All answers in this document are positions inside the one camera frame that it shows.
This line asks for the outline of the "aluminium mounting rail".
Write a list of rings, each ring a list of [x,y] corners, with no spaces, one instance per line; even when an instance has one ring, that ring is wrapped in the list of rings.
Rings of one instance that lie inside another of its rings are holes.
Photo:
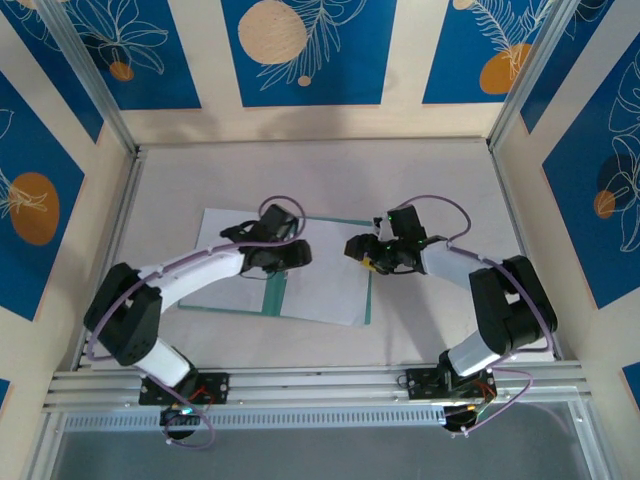
[[[231,369],[229,408],[404,405],[403,366]],[[490,383],[504,402],[555,402],[592,396],[579,362],[516,362],[493,370]],[[43,402],[45,413],[120,411],[139,406],[142,379],[131,370],[56,372]]]

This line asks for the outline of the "blue floral wall panel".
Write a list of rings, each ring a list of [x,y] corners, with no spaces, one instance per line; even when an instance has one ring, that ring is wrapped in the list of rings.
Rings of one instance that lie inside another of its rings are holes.
[[[0,307],[36,318],[84,173],[0,72]]]
[[[615,0],[580,0],[520,110],[532,133]]]
[[[640,40],[543,163],[594,301],[640,287]]]
[[[201,107],[168,0],[69,0],[64,9],[120,109]]]
[[[378,105],[397,0],[221,0],[245,108]]]
[[[0,0],[0,11],[94,143],[104,119],[37,11],[34,0]]]
[[[450,0],[423,103],[502,102],[555,0]]]

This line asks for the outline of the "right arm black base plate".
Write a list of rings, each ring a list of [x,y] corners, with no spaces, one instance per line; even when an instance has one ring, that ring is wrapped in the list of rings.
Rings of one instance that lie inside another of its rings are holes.
[[[411,368],[405,377],[410,400],[488,401],[497,396],[487,370],[461,377],[445,367]]]

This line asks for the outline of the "small black electronics module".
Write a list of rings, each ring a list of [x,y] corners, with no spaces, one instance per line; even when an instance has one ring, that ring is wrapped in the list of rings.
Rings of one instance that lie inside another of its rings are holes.
[[[200,416],[191,407],[169,407],[160,412],[161,427],[191,427],[200,424]]]
[[[477,424],[482,409],[480,405],[445,406],[444,428],[452,433],[468,430]]]

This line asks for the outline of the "white paper sheet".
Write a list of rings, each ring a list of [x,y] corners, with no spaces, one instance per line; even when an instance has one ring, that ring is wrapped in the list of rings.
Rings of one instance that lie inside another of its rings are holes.
[[[309,219],[302,238],[312,261],[288,272],[280,314],[346,327],[369,325],[371,275],[344,249],[348,240],[370,231],[364,221]]]
[[[222,230],[257,219],[255,212],[206,208],[196,247],[229,243],[228,239],[220,236]],[[276,285],[277,278],[272,279],[260,269],[252,269],[242,276],[220,280],[190,294],[178,303],[178,307],[262,314],[269,308],[271,290]]]

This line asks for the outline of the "green paper sheet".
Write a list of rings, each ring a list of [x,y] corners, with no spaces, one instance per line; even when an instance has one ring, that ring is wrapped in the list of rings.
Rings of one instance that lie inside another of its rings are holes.
[[[320,218],[322,217],[310,217],[306,220],[306,223],[309,219],[320,219]],[[224,312],[224,313],[232,313],[232,314],[248,314],[248,315],[259,315],[259,316],[267,316],[267,317],[289,318],[289,317],[284,317],[280,314],[280,309],[281,309],[282,300],[284,296],[284,290],[286,287],[286,278],[289,271],[291,270],[288,270],[284,273],[267,274],[272,279],[277,278],[277,285],[271,290],[272,294],[270,297],[270,301],[268,302],[269,308],[265,313],[250,314],[250,313],[244,313],[244,312],[227,312],[227,311],[208,311],[208,312]],[[370,273],[370,275],[371,275],[371,297],[372,297],[372,274]]]

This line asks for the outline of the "aluminium frame post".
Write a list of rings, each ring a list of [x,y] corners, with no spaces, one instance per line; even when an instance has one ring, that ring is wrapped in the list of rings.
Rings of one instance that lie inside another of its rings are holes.
[[[77,30],[57,0],[34,0],[39,16],[60,48],[85,92],[116,139],[136,158],[138,145],[133,139],[106,82],[87,51]]]
[[[546,65],[565,26],[580,0],[549,0],[551,8],[549,17],[544,21],[537,39],[525,60],[524,67],[507,94],[504,105],[492,127],[487,140],[491,142],[494,152],[509,133],[513,124],[522,122],[520,110],[531,92],[542,69]]]

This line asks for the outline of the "grey lower panel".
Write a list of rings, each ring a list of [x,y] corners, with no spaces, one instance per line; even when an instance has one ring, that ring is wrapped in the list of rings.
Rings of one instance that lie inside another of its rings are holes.
[[[226,430],[203,451],[151,432],[67,433],[52,480],[591,480],[567,416],[517,404],[467,438],[418,426]]]

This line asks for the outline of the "aluminium side rail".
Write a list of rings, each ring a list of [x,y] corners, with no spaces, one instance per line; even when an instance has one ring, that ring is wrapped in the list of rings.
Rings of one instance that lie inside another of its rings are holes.
[[[122,180],[122,187],[119,190],[117,209],[107,223],[107,233],[105,243],[101,246],[99,253],[99,269],[97,277],[93,282],[94,292],[97,291],[101,281],[106,276],[109,268],[114,264],[118,257],[120,245],[126,225],[130,216],[132,203],[135,200],[137,188],[140,182],[141,169],[144,160],[142,159],[141,150],[138,149],[131,161],[131,165],[126,170],[126,176]]]
[[[491,142],[489,140],[486,141],[487,149],[495,170],[495,174],[500,185],[502,195],[504,197],[504,201],[506,204],[506,208],[508,211],[508,215],[514,230],[514,234],[517,240],[519,251],[528,257],[530,260],[533,260],[533,256],[531,253],[531,249],[529,248],[528,242],[524,235],[524,230],[520,222],[520,218],[518,215],[518,211],[516,208],[516,204],[514,202],[512,190],[508,184],[508,179],[505,174],[504,168],[499,161],[497,154],[494,152],[494,148],[491,146]]]

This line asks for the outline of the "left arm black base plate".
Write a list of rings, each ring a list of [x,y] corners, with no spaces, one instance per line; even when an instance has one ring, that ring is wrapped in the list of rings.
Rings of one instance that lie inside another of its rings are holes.
[[[197,406],[224,405],[229,393],[230,375],[225,372],[191,372],[172,390]],[[169,406],[179,400],[148,377],[142,380],[138,403],[143,406]]]

